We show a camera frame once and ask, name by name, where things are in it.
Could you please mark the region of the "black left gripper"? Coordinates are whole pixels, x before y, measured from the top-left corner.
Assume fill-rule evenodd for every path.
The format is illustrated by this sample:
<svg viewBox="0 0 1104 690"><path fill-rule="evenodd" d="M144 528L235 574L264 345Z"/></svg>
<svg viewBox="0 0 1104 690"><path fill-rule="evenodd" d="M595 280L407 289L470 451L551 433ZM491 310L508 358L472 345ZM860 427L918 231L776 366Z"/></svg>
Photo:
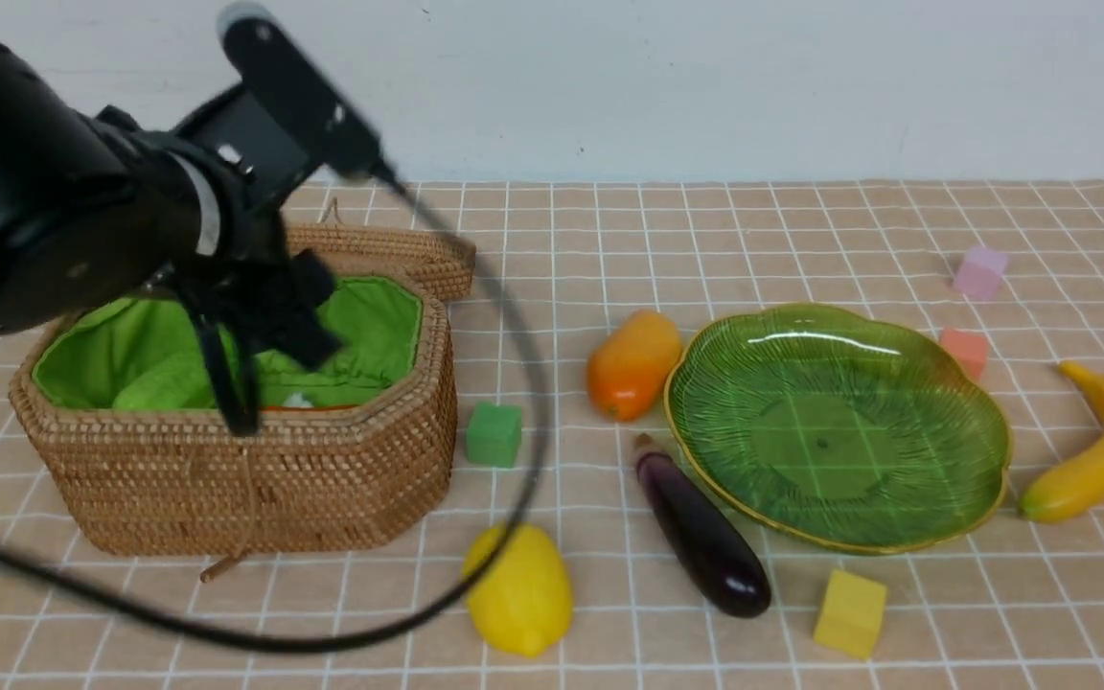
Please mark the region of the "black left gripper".
<svg viewBox="0 0 1104 690"><path fill-rule="evenodd" d="M314 164L244 84L217 93L170 130L144 129L119 106L106 105L97 135L134 174L139 214L159 247L158 266L130 297L174 301L185 280L232 291L288 262L282 205ZM202 311L192 311L190 323L229 433L258 435L261 388L248 337ZM342 348L308 309L264 311L255 340L306 371L320 370Z"/></svg>

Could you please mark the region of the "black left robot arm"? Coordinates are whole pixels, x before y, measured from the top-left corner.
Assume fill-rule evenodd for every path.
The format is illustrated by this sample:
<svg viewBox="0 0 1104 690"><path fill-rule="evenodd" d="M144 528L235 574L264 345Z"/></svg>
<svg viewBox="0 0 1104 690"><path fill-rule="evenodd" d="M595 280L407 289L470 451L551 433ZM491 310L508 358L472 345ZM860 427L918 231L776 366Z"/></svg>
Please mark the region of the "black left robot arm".
<svg viewBox="0 0 1104 690"><path fill-rule="evenodd" d="M0 335L123 297L176 302L229 432L254 435L254 358L315 371L342 346L318 317L335 276L290 255L282 217L312 170L244 84L147 130L117 106L79 114L0 43Z"/></svg>

